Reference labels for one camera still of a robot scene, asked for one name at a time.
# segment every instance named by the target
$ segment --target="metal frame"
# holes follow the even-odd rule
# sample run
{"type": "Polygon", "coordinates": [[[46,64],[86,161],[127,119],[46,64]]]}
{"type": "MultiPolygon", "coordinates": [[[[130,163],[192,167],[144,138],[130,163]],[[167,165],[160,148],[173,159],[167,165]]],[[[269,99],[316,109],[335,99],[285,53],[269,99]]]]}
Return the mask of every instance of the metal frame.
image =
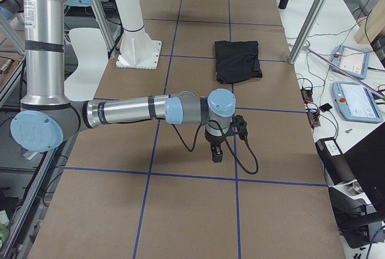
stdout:
{"type": "Polygon", "coordinates": [[[303,23],[301,31],[298,34],[298,37],[290,52],[290,55],[288,58],[288,62],[290,64],[294,64],[294,62],[297,60],[298,56],[300,55],[301,49],[304,46],[305,41],[308,38],[310,31],[312,30],[313,25],[315,24],[317,17],[321,12],[325,2],[326,0],[314,0],[313,5],[310,8],[310,11],[305,19],[305,22],[303,23]]]}
{"type": "Polygon", "coordinates": [[[0,15],[0,31],[14,44],[19,54],[25,55],[24,41],[3,16],[0,15]]]}
{"type": "Polygon", "coordinates": [[[99,25],[99,29],[102,32],[107,48],[111,53],[113,53],[115,43],[100,0],[93,0],[92,10],[95,15],[96,22],[99,25]]]}

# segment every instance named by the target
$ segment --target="electronic device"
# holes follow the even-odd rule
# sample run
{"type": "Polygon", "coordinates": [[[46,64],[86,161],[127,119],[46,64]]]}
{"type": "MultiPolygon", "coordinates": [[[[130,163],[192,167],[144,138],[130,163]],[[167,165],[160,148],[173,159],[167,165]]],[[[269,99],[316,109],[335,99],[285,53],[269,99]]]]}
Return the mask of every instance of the electronic device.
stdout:
{"type": "Polygon", "coordinates": [[[380,123],[383,117],[371,92],[358,83],[334,82],[334,99],[347,121],[380,123]]]}
{"type": "Polygon", "coordinates": [[[358,79],[366,78],[368,71],[369,55],[352,47],[340,45],[331,61],[339,66],[340,69],[348,72],[358,79]]]}
{"type": "Polygon", "coordinates": [[[315,147],[333,184],[337,185],[356,179],[333,137],[319,139],[315,143],[315,147]]]}

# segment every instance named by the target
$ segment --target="label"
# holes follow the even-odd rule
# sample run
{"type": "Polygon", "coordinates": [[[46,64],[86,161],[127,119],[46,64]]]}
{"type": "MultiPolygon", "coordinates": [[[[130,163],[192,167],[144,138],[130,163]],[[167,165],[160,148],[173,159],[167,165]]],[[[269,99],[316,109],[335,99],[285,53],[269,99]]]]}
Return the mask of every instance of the label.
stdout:
{"type": "Polygon", "coordinates": [[[36,9],[34,1],[24,1],[25,27],[36,28],[36,9]]]}
{"type": "Polygon", "coordinates": [[[327,149],[329,150],[329,153],[332,156],[341,155],[341,152],[338,150],[337,145],[336,143],[334,143],[334,141],[332,140],[325,141],[325,146],[327,147],[327,149]]]}

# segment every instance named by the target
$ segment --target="folded black shirt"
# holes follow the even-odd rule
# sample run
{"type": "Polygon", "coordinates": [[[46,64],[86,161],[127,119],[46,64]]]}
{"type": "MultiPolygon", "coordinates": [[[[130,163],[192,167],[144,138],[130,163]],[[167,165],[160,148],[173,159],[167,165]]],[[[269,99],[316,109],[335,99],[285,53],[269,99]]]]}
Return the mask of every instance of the folded black shirt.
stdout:
{"type": "Polygon", "coordinates": [[[257,41],[216,41],[217,81],[233,84],[261,78],[257,41]]]}

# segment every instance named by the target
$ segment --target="black band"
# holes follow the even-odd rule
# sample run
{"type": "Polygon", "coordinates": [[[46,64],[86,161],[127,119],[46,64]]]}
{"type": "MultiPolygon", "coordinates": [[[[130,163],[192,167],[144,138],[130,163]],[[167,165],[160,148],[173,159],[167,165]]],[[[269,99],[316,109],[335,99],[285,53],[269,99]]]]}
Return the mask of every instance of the black band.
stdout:
{"type": "Polygon", "coordinates": [[[79,130],[80,130],[80,126],[82,125],[82,121],[81,121],[81,119],[80,119],[80,115],[79,115],[79,113],[78,113],[78,110],[76,110],[76,108],[74,107],[74,106],[70,106],[70,108],[75,112],[75,114],[76,114],[76,116],[77,116],[77,118],[78,118],[78,129],[76,130],[76,132],[75,133],[78,133],[79,132],[79,130]]]}
{"type": "Polygon", "coordinates": [[[21,103],[20,106],[22,109],[31,110],[31,111],[56,111],[56,110],[64,110],[67,108],[71,108],[71,104],[63,104],[63,105],[29,105],[21,103]]]}
{"type": "Polygon", "coordinates": [[[97,106],[97,116],[99,117],[100,122],[102,125],[110,125],[109,122],[107,122],[106,116],[104,114],[104,105],[106,102],[99,103],[97,106]]]}
{"type": "Polygon", "coordinates": [[[140,29],[136,29],[136,30],[134,30],[134,31],[130,31],[129,29],[124,29],[125,31],[127,31],[127,32],[138,32],[138,31],[140,31],[141,29],[143,29],[144,28],[144,25],[140,28],[140,29]]]}
{"type": "Polygon", "coordinates": [[[62,44],[26,40],[24,46],[26,50],[43,50],[48,52],[64,53],[64,46],[62,44]]]}
{"type": "Polygon", "coordinates": [[[85,101],[83,103],[82,107],[82,117],[83,117],[83,122],[89,129],[93,129],[90,123],[88,122],[88,117],[87,117],[87,106],[88,106],[89,101],[85,101]]]}
{"type": "Polygon", "coordinates": [[[158,119],[158,117],[156,116],[156,111],[155,111],[155,96],[149,96],[148,97],[148,103],[149,103],[150,118],[153,120],[158,119]]]}
{"type": "Polygon", "coordinates": [[[200,101],[200,122],[202,126],[209,123],[210,113],[209,113],[209,104],[207,102],[207,98],[201,97],[200,101]]]}

